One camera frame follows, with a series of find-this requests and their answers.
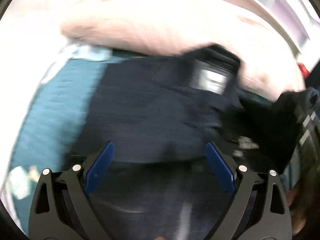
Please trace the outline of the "pink folded quilt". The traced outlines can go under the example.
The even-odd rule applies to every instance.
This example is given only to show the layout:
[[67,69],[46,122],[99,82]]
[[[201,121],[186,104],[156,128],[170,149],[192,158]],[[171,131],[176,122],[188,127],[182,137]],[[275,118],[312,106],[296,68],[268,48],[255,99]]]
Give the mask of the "pink folded quilt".
[[305,89],[290,46],[255,13],[223,0],[75,0],[61,33],[145,55],[219,44],[241,60],[242,88],[275,101]]

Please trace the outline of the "teal quilted bed mat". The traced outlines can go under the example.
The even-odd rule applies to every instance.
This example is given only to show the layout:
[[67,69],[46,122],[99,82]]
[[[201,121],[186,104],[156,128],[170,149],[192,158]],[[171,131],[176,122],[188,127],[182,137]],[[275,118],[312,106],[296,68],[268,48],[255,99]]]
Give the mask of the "teal quilted bed mat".
[[58,171],[84,126],[89,102],[107,65],[125,60],[70,59],[38,88],[18,135],[9,181],[18,224],[28,233],[29,212],[36,182],[29,174],[45,168]]

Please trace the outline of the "dark denim jacket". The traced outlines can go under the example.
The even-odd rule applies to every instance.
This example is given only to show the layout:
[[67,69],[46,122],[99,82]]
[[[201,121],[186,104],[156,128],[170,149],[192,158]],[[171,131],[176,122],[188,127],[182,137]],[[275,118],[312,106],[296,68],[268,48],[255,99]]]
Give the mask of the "dark denim jacket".
[[72,146],[88,156],[112,142],[111,168],[89,200],[114,239],[202,239],[232,195],[221,189],[205,148],[231,155],[247,137],[245,164],[283,171],[299,124],[290,95],[269,106],[238,86],[240,59],[213,45],[181,56],[109,64]]

